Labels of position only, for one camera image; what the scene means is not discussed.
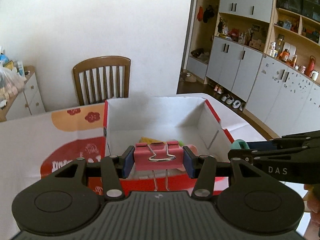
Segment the red flower print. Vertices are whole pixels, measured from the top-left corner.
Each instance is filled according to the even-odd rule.
[[[88,122],[99,121],[100,120],[100,114],[97,113],[97,112],[96,113],[89,112],[84,119],[86,119]]]
[[[70,110],[67,111],[67,113],[70,114],[70,115],[79,114],[80,112],[81,112],[80,108],[70,109]]]

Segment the ribbed gray surface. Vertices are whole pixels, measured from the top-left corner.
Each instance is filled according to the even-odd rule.
[[[21,232],[14,240],[302,240],[296,232],[255,236],[224,222],[212,204],[193,200],[185,191],[132,192],[124,201],[108,203],[86,228],[64,236]]]

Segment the drawer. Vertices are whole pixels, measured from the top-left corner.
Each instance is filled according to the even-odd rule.
[[[36,92],[31,103],[29,104],[32,115],[45,113],[39,90]]]
[[[24,94],[19,93],[5,117],[7,118],[7,120],[14,120],[30,115],[30,110],[28,108]]]
[[[38,84],[36,79],[36,74],[33,74],[32,77],[28,80],[24,86],[24,94],[26,95],[27,102],[30,103],[38,91]]]
[[[194,57],[188,57],[187,70],[197,75],[199,78],[204,79],[207,73],[208,65],[202,63]]]

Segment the teal object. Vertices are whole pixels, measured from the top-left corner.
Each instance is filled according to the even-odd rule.
[[[232,150],[235,150],[235,149],[238,149],[238,150],[249,150],[249,145],[244,141],[244,140],[241,140],[241,139],[238,139],[238,140],[235,140],[232,144],[231,144],[231,149]]]

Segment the metal wire handle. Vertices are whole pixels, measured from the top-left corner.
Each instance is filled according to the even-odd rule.
[[[155,157],[157,156],[156,153],[154,152],[153,149],[151,149],[150,145],[147,144],[147,146],[148,146],[149,150],[151,151],[151,153],[153,153],[153,155],[149,158],[149,161],[152,161],[152,162],[163,162],[163,161],[171,161],[171,160],[176,158],[175,155],[169,154],[168,144],[167,143],[165,144],[165,150],[167,152],[167,156],[169,156],[169,157],[168,158],[164,158],[164,159],[155,159]]]

